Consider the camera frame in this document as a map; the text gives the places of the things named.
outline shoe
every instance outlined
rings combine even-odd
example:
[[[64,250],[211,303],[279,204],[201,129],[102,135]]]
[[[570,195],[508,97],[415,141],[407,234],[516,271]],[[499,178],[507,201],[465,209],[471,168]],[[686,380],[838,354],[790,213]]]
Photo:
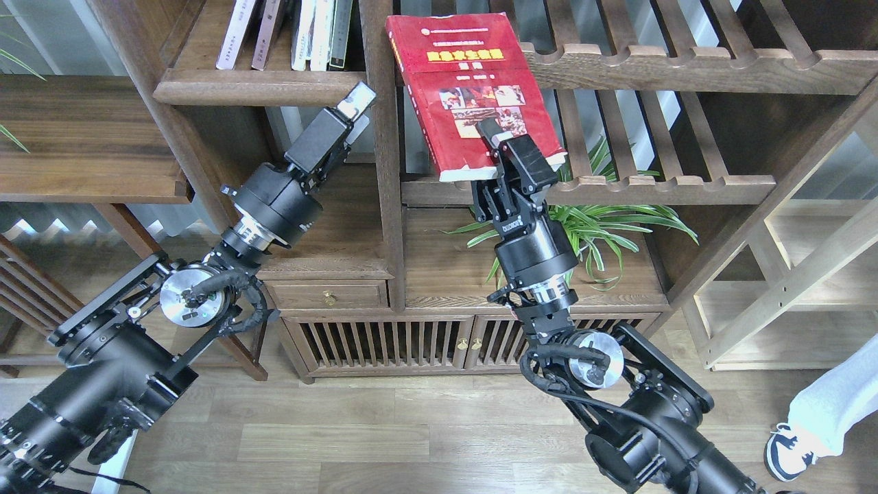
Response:
[[[799,440],[789,424],[778,424],[766,443],[766,467],[771,475],[790,482],[814,463],[817,455]]]

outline slatted cabinet door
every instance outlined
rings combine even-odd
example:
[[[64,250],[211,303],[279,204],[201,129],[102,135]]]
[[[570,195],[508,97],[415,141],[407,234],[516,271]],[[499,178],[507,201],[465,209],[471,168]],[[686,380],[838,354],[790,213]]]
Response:
[[[608,330],[616,323],[647,327],[658,314],[589,314],[573,316],[580,329]],[[512,317],[476,316],[464,369],[481,372],[517,372],[518,360],[528,348],[522,324]]]
[[[281,337],[295,345],[308,377],[447,374],[464,368],[472,322],[471,316],[287,317]]]

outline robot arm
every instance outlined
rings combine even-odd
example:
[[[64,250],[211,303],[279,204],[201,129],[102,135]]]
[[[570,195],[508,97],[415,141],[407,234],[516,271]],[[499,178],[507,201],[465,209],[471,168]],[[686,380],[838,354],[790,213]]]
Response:
[[[577,259],[545,202],[558,178],[528,135],[513,137],[494,120],[477,128],[498,177],[472,183],[473,203],[477,220],[490,218],[500,233],[494,249],[507,279],[488,301],[522,322],[525,378],[564,402],[601,473],[628,493],[652,481],[679,494],[764,494],[696,430],[714,406],[704,388],[626,323],[607,332],[573,325],[578,299],[564,275]],[[631,387],[621,406],[589,395],[621,379]]]
[[[224,187],[242,218],[202,261],[156,252],[55,330],[48,340],[68,369],[0,421],[0,494],[63,490],[52,476],[92,444],[89,461],[100,464],[135,429],[148,430],[198,377],[189,365],[214,339],[277,317],[255,275],[270,245],[292,247],[320,214],[312,193],[368,125],[374,98],[358,84],[317,115],[285,153],[288,165],[264,163],[240,189]],[[242,296],[252,312],[238,321]],[[140,324],[157,307],[172,323],[210,329],[171,355]]]

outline book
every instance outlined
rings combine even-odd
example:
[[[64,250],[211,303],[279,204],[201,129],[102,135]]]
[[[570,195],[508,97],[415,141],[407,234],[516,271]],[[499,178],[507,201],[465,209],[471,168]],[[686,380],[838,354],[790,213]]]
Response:
[[[487,118],[512,136],[529,134],[553,169],[564,164],[506,14],[390,16],[385,27],[440,181],[496,178],[475,127]]]
[[[255,11],[258,11],[256,8],[257,4],[259,4],[259,0],[235,0],[232,17],[228,20],[226,37],[223,39],[222,47],[219,49],[216,63],[217,69],[234,69],[234,63],[238,60],[241,45],[244,43],[248,27],[254,17],[253,14]]]
[[[299,2],[299,26],[292,36],[292,69],[305,70],[311,60],[311,40],[314,34],[314,9],[317,7],[315,0],[301,0]]]
[[[344,70],[353,6],[354,0],[335,0],[335,20],[332,25],[332,39],[329,43],[330,70]]]
[[[329,65],[329,42],[335,20],[335,0],[317,0],[314,9],[314,35],[311,47],[311,71],[326,71]]]
[[[286,3],[287,0],[265,0],[263,22],[259,25],[253,63],[250,64],[256,70],[265,70],[265,63],[269,59],[269,48],[277,39],[277,33],[286,18]]]

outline white book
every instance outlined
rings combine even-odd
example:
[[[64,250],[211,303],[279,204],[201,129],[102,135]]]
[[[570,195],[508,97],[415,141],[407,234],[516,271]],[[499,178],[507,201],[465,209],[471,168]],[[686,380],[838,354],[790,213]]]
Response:
[[[333,21],[332,39],[329,43],[330,70],[344,70],[353,4],[353,0],[335,0],[335,21]]]
[[[269,48],[277,38],[277,32],[284,23],[286,17],[286,0],[265,0],[263,9],[263,22],[259,25],[259,35],[256,36],[256,48],[253,52],[253,63],[250,64],[256,70],[265,70],[265,63],[269,59]]]
[[[217,69],[234,69],[234,63],[238,59],[244,37],[247,36],[247,26],[250,24],[250,19],[253,18],[253,12],[258,3],[258,0],[235,0],[232,18],[228,20],[226,38],[223,39],[217,57]]]
[[[299,27],[292,39],[292,69],[305,70],[311,59],[311,41],[314,32],[315,0],[299,1]]]
[[[329,64],[329,41],[335,20],[335,0],[317,0],[314,9],[314,38],[311,48],[311,71],[326,71]]]

